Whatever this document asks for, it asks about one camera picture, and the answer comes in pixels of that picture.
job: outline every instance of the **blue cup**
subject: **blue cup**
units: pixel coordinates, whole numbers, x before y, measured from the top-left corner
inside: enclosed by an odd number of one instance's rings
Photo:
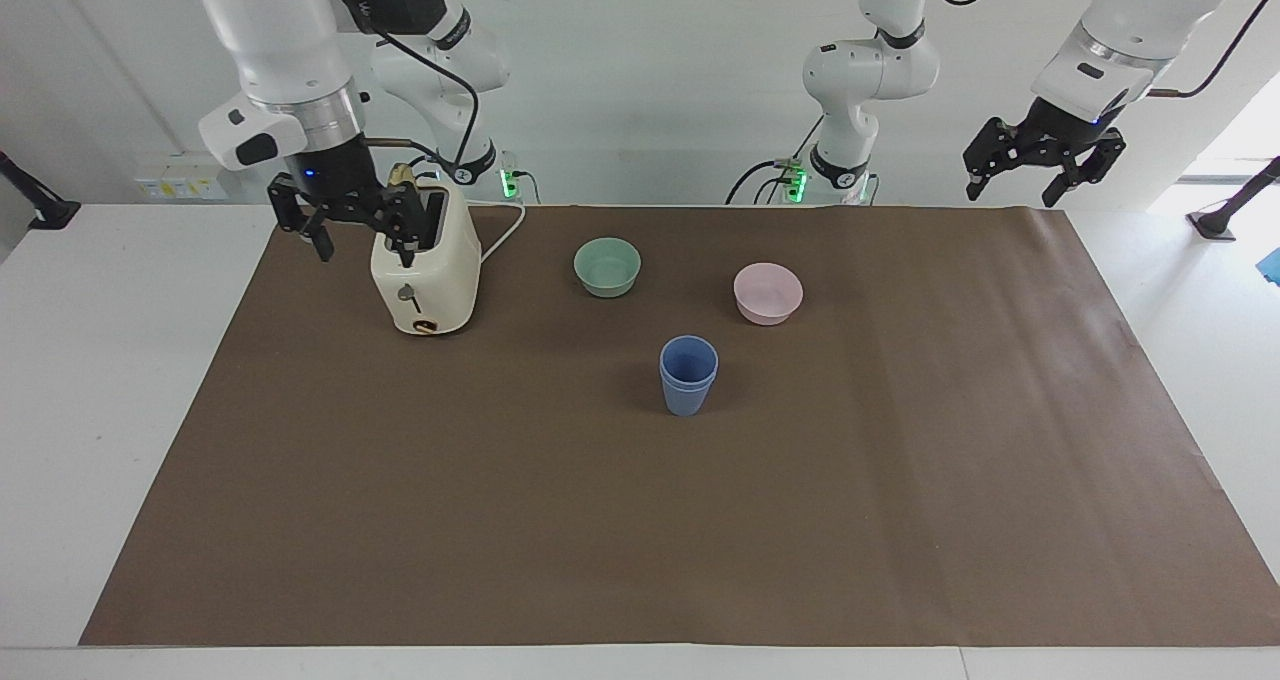
[[[716,382],[719,356],[712,343],[696,336],[672,338],[662,348],[658,373],[672,415],[696,415]]]

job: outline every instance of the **plastic cup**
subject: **plastic cup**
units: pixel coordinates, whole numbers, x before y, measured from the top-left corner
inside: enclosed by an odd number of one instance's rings
[[[756,325],[778,325],[804,302],[804,286],[786,266],[756,263],[733,278],[733,297],[742,318]]]
[[[622,297],[640,275],[640,252],[621,238],[595,238],[577,250],[573,271],[595,297]]]
[[[718,370],[719,356],[712,343],[698,336],[681,336],[668,341],[658,360],[667,410],[681,417],[696,415],[707,401]]]

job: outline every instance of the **green indicator light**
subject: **green indicator light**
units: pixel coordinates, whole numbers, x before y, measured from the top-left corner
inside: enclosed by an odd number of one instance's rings
[[[796,177],[791,181],[791,187],[787,188],[790,193],[791,202],[804,202],[804,188],[809,184],[809,173],[804,170],[796,170]]]
[[[511,177],[507,170],[500,170],[502,173],[502,193],[507,197],[516,197],[520,192],[520,187],[516,184],[516,179]]]

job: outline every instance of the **brown paper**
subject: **brown paper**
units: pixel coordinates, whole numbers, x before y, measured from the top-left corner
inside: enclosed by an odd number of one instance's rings
[[[84,644],[1280,644],[1060,214],[532,209],[445,338],[333,234],[273,238]],[[575,280],[599,236],[644,256],[621,300]],[[805,284],[785,325],[737,315],[754,261]],[[722,357],[692,419],[684,333]]]

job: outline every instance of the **white cable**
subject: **white cable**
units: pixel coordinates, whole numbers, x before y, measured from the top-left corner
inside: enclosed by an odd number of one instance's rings
[[[507,228],[507,232],[503,233],[502,237],[498,238],[498,241],[494,242],[492,246],[489,246],[489,250],[484,251],[484,255],[480,256],[480,264],[484,265],[484,261],[489,260],[489,256],[493,255],[499,247],[502,247],[502,243],[507,242],[507,238],[509,238],[512,234],[516,233],[517,229],[520,229],[520,225],[525,223],[525,215],[529,213],[529,210],[525,207],[525,201],[520,201],[520,204],[517,205],[512,202],[489,202],[484,200],[468,200],[467,204],[485,205],[490,207],[517,207],[520,210],[520,218],[516,218],[516,222],[512,223],[511,228]]]

